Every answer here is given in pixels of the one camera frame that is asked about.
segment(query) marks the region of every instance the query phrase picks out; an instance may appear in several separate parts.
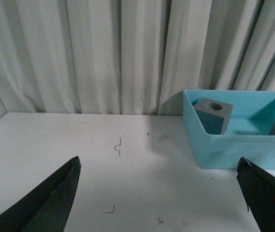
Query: plastic bin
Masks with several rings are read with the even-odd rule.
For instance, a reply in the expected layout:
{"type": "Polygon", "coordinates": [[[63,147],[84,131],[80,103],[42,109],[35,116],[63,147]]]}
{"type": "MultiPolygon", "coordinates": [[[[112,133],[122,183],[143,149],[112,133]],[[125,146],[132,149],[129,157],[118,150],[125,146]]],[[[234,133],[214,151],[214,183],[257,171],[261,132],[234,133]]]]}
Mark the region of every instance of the plastic bin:
{"type": "Polygon", "coordinates": [[[185,90],[183,123],[201,168],[235,169],[245,157],[264,169],[275,169],[275,92],[185,90]],[[233,104],[223,135],[205,132],[193,105],[200,99],[233,104]]]}

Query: white curtain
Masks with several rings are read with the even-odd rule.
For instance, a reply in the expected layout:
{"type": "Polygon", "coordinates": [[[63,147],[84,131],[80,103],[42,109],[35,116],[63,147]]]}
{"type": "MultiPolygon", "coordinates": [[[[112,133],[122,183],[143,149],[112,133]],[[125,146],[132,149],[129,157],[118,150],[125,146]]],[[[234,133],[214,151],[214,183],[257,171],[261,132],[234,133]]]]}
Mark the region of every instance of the white curtain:
{"type": "Polygon", "coordinates": [[[0,117],[180,115],[187,88],[275,90],[275,0],[0,0],[0,117]]]}

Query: white table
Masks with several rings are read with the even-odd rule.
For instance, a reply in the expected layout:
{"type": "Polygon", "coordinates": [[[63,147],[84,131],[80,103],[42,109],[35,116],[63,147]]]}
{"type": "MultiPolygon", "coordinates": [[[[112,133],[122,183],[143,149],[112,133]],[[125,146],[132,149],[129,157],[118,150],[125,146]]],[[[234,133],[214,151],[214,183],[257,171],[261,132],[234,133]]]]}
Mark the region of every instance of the white table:
{"type": "Polygon", "coordinates": [[[237,172],[199,168],[180,116],[6,114],[0,213],[75,156],[82,168],[66,232],[259,231],[237,172]]]}

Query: staple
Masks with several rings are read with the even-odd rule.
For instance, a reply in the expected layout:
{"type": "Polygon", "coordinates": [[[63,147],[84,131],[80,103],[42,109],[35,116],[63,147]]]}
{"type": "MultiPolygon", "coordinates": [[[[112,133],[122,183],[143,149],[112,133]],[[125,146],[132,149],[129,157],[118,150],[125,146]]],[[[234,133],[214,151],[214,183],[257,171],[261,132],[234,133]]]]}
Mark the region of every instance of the staple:
{"type": "Polygon", "coordinates": [[[160,221],[160,219],[159,219],[159,218],[158,218],[157,220],[158,220],[158,222],[159,222],[159,223],[163,223],[163,222],[165,222],[165,221],[160,221]]]}
{"type": "Polygon", "coordinates": [[[122,145],[122,139],[120,138],[120,143],[119,143],[119,145],[116,145],[116,146],[114,147],[114,150],[115,150],[115,151],[118,151],[119,156],[120,156],[120,150],[116,149],[116,147],[117,147],[117,146],[121,146],[121,145],[122,145]]]}
{"type": "Polygon", "coordinates": [[[114,213],[114,211],[115,211],[115,206],[113,206],[113,211],[111,211],[111,212],[107,212],[107,214],[113,214],[113,213],[114,213]]]}

